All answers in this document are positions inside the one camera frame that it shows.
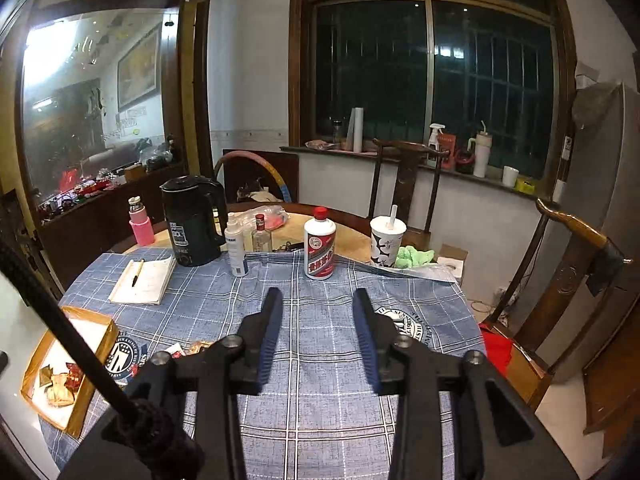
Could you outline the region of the gold snack packet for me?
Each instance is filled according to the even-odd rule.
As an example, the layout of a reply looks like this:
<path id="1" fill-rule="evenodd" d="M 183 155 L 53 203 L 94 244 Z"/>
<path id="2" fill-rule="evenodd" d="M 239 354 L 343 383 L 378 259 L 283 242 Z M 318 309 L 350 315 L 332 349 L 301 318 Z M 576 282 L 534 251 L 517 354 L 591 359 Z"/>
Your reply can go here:
<path id="1" fill-rule="evenodd" d="M 41 367 L 38 372 L 38 385 L 40 388 L 49 388 L 53 384 L 53 370 L 50 365 Z"/>

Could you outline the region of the dark red pastry packet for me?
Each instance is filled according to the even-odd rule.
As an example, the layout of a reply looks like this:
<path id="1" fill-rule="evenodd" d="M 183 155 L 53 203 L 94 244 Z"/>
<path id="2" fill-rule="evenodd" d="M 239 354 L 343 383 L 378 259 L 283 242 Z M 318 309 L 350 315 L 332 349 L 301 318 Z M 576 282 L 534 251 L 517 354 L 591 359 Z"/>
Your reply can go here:
<path id="1" fill-rule="evenodd" d="M 66 367 L 67 372 L 64 386 L 68 391 L 76 394 L 78 393 L 82 381 L 84 380 L 84 373 L 76 363 L 67 362 Z"/>

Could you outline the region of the yellow sandwich cracker packet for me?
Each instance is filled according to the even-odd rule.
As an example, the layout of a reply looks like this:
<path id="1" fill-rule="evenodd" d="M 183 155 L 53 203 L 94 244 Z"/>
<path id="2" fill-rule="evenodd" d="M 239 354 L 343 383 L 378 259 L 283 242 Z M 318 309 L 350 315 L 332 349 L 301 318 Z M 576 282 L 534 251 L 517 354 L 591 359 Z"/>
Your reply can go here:
<path id="1" fill-rule="evenodd" d="M 54 374 L 46 388 L 47 402 L 52 408 L 65 408 L 75 403 L 75 393 L 67 387 L 67 374 Z"/>

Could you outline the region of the gold cardboard box tray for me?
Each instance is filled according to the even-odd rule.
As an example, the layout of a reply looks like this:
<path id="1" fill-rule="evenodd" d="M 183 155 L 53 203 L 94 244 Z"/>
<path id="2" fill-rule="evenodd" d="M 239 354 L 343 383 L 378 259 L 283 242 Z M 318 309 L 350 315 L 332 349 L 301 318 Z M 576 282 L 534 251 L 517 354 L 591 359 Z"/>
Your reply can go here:
<path id="1" fill-rule="evenodd" d="M 64 306 L 62 311 L 100 363 L 105 364 L 119 334 L 113 319 L 102 313 L 76 307 Z M 79 439 L 94 393 L 93 384 L 87 376 L 84 375 L 81 387 L 75 394 L 75 403 L 65 408 L 52 408 L 47 402 L 46 388 L 40 388 L 38 385 L 38 372 L 41 367 L 50 365 L 53 375 L 66 374 L 67 362 L 77 364 L 50 330 L 47 330 L 28 361 L 20 393 L 25 402 L 46 422 Z"/>

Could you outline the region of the black yellow pen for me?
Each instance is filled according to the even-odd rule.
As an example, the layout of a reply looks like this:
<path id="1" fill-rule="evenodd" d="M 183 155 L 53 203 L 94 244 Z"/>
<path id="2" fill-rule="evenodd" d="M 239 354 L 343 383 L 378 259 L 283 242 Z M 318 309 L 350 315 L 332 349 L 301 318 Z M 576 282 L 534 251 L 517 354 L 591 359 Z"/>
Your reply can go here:
<path id="1" fill-rule="evenodd" d="M 141 259 L 138 264 L 137 270 L 134 271 L 134 277 L 132 278 L 132 281 L 131 281 L 131 287 L 136 286 L 144 264 L 145 264 L 145 260 Z"/>

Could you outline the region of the green cloth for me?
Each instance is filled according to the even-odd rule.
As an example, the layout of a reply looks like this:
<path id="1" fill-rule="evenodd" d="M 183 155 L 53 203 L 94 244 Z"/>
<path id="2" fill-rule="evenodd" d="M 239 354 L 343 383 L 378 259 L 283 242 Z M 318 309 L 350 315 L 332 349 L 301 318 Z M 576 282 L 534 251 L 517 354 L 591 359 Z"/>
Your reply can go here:
<path id="1" fill-rule="evenodd" d="M 417 250 L 415 247 L 401 246 L 398 249 L 394 267 L 396 269 L 416 269 L 435 262 L 434 250 Z"/>

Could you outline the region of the wooden chair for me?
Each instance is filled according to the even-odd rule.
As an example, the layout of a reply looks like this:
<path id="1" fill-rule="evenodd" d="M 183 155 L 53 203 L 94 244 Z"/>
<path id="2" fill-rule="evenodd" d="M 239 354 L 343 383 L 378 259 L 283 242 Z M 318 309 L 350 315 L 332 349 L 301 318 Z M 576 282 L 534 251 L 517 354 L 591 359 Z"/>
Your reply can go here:
<path id="1" fill-rule="evenodd" d="M 416 187 L 418 170 L 430 157 L 435 159 L 436 166 L 424 228 L 408 228 L 407 233 L 402 238 L 402 242 L 405 245 L 412 245 L 417 250 L 429 250 L 431 241 L 431 225 L 434 216 L 440 175 L 442 174 L 442 162 L 451 154 L 451 152 L 449 150 L 439 150 L 438 148 L 430 148 L 424 144 L 408 141 L 374 139 L 373 143 L 376 147 L 376 156 L 368 211 L 369 220 L 372 220 L 374 217 L 376 199 L 378 198 L 378 184 L 380 183 L 382 162 L 386 151 L 390 151 L 392 153 L 393 160 L 398 162 L 392 204 L 397 206 L 398 217 L 400 220 L 405 222 L 405 224 L 409 224 L 408 220 L 411 201 L 413 199 L 414 188 Z"/>
<path id="2" fill-rule="evenodd" d="M 480 328 L 486 334 L 512 344 L 515 360 L 506 366 L 504 374 L 511 386 L 533 410 L 541 404 L 560 365 L 580 346 L 588 330 L 601 315 L 600 309 L 595 310 L 585 326 L 552 364 L 547 364 L 538 356 L 537 350 L 559 323 L 579 285 L 586 284 L 590 294 L 598 296 L 624 269 L 634 264 L 634 260 L 626 258 L 610 238 L 588 223 L 543 200 L 536 200 L 536 208 L 540 213 L 540 219 L 523 260 L 495 310 L 480 323 Z M 570 240 L 532 312 L 518 330 L 510 330 L 500 321 L 500 316 L 525 278 L 525 272 L 533 262 L 546 226 L 551 221 L 564 226 L 570 232 Z"/>

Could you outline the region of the white spray bottle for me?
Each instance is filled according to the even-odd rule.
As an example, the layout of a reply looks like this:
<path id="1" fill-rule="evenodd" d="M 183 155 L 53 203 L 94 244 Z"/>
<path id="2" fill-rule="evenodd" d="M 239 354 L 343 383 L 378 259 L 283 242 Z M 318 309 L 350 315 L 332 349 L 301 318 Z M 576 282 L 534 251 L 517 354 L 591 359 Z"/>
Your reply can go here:
<path id="1" fill-rule="evenodd" d="M 229 218 L 224 229 L 227 252 L 232 274 L 242 278 L 248 272 L 245 260 L 244 236 L 241 223 L 235 218 Z"/>

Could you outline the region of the small clear glass bottle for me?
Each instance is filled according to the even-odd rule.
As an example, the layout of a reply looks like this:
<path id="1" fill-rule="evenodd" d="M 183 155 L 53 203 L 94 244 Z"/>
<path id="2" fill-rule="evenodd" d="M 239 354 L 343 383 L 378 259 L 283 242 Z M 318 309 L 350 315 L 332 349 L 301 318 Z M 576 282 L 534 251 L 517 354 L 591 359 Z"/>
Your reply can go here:
<path id="1" fill-rule="evenodd" d="M 255 231 L 252 233 L 254 252 L 272 252 L 271 233 L 266 229 L 264 214 L 255 214 Z"/>

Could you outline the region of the dark wooden sideboard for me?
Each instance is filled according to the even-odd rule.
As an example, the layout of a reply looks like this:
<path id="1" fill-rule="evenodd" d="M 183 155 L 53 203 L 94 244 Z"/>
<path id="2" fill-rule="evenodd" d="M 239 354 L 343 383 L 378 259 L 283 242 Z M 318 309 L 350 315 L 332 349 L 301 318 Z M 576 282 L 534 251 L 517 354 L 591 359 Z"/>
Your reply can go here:
<path id="1" fill-rule="evenodd" d="M 180 164 L 156 170 L 144 178 L 100 193 L 53 220 L 37 232 L 55 276 L 66 288 L 99 255 L 134 235 L 129 224 L 128 200 L 139 196 L 154 224 L 164 220 L 160 186 L 183 176 Z"/>

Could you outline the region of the white red liquor bottle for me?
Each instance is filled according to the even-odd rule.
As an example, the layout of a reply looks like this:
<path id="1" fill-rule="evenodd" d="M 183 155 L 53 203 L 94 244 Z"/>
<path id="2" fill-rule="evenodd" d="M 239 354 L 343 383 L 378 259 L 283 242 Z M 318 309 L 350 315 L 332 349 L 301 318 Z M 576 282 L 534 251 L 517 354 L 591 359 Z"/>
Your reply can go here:
<path id="1" fill-rule="evenodd" d="M 313 280 L 325 280 L 334 270 L 336 225 L 326 207 L 314 207 L 304 224 L 305 273 Z"/>

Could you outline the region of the wooden chair back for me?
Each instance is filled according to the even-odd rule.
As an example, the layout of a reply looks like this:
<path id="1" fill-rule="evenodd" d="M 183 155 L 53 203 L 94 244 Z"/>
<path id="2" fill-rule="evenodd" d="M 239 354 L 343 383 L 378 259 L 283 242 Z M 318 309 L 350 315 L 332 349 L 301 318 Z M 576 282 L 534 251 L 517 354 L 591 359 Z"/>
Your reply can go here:
<path id="1" fill-rule="evenodd" d="M 398 162 L 392 204 L 397 206 L 398 217 L 400 220 L 405 222 L 405 224 L 409 224 L 408 220 L 411 201 L 413 199 L 414 188 L 416 187 L 418 170 L 430 157 L 435 159 L 436 166 L 424 228 L 408 228 L 407 233 L 402 238 L 402 242 L 405 245 L 412 245 L 417 250 L 429 250 L 431 241 L 431 225 L 434 216 L 440 175 L 442 174 L 442 162 L 451 154 L 451 152 L 449 150 L 439 150 L 438 148 L 430 148 L 424 144 L 408 141 L 374 139 L 373 143 L 376 147 L 376 156 L 368 211 L 369 220 L 372 220 L 374 217 L 376 199 L 378 198 L 378 184 L 380 183 L 382 162 L 386 151 L 390 151 L 392 153 L 393 160 Z"/>

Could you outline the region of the window spray cleaner bottle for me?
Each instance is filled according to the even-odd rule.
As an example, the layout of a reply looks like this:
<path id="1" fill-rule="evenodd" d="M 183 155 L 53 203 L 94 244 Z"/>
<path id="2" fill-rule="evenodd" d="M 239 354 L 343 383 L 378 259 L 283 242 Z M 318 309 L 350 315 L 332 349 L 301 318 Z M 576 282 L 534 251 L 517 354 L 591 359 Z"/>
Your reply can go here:
<path id="1" fill-rule="evenodd" d="M 438 164 L 442 164 L 448 155 L 448 152 L 440 146 L 440 135 L 444 131 L 444 128 L 444 125 L 438 124 L 437 122 L 432 122 L 430 125 L 430 136 L 428 137 L 427 146 L 436 153 L 444 152 L 443 155 L 429 154 L 427 156 L 426 163 L 430 168 L 436 168 Z"/>

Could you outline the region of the white tumbler with straw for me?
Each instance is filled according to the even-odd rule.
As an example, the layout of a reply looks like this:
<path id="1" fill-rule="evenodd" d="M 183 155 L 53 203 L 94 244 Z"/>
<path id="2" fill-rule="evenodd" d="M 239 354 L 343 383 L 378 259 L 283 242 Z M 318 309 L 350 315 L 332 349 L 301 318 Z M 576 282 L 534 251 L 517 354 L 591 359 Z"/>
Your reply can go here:
<path id="1" fill-rule="evenodd" d="M 492 135 L 488 132 L 484 122 L 480 122 L 482 128 L 468 141 L 468 150 L 474 155 L 473 176 L 477 178 L 486 177 L 487 166 L 492 145 Z"/>

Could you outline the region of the white paper roll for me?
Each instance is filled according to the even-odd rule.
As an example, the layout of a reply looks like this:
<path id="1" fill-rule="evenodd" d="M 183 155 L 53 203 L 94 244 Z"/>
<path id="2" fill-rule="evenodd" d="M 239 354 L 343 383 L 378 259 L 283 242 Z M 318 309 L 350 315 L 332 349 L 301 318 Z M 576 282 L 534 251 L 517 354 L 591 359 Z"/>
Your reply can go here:
<path id="1" fill-rule="evenodd" d="M 354 107 L 350 112 L 347 127 L 347 149 L 354 153 L 361 153 L 363 146 L 363 117 L 364 108 Z"/>

